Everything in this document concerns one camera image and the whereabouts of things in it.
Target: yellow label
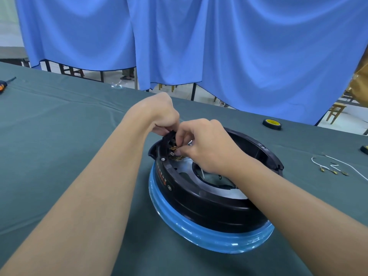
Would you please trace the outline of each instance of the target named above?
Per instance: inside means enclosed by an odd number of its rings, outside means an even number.
[[[278,121],[271,120],[271,119],[266,119],[266,122],[267,123],[270,123],[272,125],[277,125],[277,126],[280,126],[281,125]]]

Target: blue curtain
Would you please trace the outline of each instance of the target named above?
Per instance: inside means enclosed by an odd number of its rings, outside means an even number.
[[[31,65],[137,66],[243,111],[315,124],[368,44],[368,0],[16,0]]]

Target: forearm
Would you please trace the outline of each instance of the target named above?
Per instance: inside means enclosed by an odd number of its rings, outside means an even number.
[[[269,218],[315,275],[368,271],[368,229],[246,155],[229,178]]]
[[[128,111],[0,275],[110,275],[150,121]]]

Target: screwdriver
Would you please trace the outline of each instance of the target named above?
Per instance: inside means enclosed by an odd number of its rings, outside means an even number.
[[[14,79],[16,79],[16,76],[7,81],[0,80],[0,95],[4,92],[5,88],[8,86],[8,83],[13,81]]]

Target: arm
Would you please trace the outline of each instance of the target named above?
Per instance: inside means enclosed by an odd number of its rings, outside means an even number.
[[[146,136],[176,129],[178,120],[166,93],[133,106],[0,275],[110,275]]]
[[[177,154],[228,177],[285,236],[315,275],[366,275],[368,228],[243,153],[217,120],[180,124]]]

